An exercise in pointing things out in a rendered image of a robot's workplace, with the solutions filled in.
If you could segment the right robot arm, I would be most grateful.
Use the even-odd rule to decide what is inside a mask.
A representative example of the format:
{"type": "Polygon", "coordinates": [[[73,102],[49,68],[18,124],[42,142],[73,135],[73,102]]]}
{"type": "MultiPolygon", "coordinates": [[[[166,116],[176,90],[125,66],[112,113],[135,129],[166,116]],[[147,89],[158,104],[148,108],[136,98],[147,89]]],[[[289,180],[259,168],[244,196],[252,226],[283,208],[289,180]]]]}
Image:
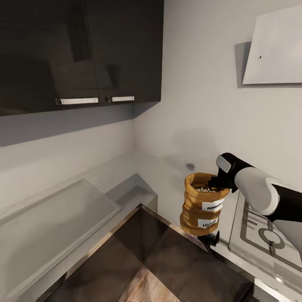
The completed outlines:
{"type": "Polygon", "coordinates": [[[212,187],[238,189],[253,211],[265,215],[302,255],[302,191],[240,160],[231,153],[219,155],[212,187]]]}

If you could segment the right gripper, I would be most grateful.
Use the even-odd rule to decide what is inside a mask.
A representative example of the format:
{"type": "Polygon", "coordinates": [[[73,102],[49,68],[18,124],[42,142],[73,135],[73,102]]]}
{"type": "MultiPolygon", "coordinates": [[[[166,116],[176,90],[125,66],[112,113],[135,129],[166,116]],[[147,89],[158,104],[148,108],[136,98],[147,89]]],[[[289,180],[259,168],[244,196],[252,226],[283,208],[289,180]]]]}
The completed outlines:
{"type": "Polygon", "coordinates": [[[229,180],[224,180],[217,175],[217,177],[211,177],[211,181],[208,181],[209,191],[211,191],[212,187],[221,187],[221,188],[229,188],[232,189],[232,193],[235,193],[238,188],[234,183],[229,180]]]}

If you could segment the popcorn bag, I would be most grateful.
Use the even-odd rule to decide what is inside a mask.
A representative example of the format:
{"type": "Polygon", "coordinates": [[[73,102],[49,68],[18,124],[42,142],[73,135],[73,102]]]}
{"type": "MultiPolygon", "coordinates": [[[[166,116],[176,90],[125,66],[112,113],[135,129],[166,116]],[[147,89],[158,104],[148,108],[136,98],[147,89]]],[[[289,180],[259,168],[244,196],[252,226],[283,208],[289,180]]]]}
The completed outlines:
{"type": "Polygon", "coordinates": [[[214,214],[222,207],[224,198],[229,194],[229,188],[212,187],[209,190],[208,181],[217,175],[211,173],[194,173],[185,178],[184,207],[196,214],[214,214]]]}

